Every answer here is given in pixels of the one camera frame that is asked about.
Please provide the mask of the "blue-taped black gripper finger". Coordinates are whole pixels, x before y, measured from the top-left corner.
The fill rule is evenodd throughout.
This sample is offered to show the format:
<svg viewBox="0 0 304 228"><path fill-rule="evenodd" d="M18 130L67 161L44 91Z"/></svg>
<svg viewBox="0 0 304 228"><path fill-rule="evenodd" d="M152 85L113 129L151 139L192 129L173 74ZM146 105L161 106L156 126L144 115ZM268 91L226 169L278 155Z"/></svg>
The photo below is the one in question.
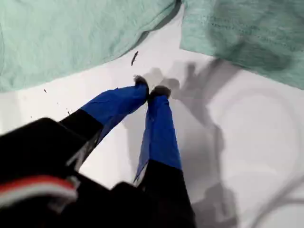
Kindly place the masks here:
<svg viewBox="0 0 304 228"><path fill-rule="evenodd" d="M78 170L92 150L127 115L135 112L147 100L149 87L142 76L134 78L134 85L102 92L60 123L85 139L84 148L74 154L67 165Z"/></svg>
<svg viewBox="0 0 304 228"><path fill-rule="evenodd" d="M172 112L171 90L155 87L148 97L145 130L136 178L152 203L152 228L194 228L195 215L187 193Z"/></svg>

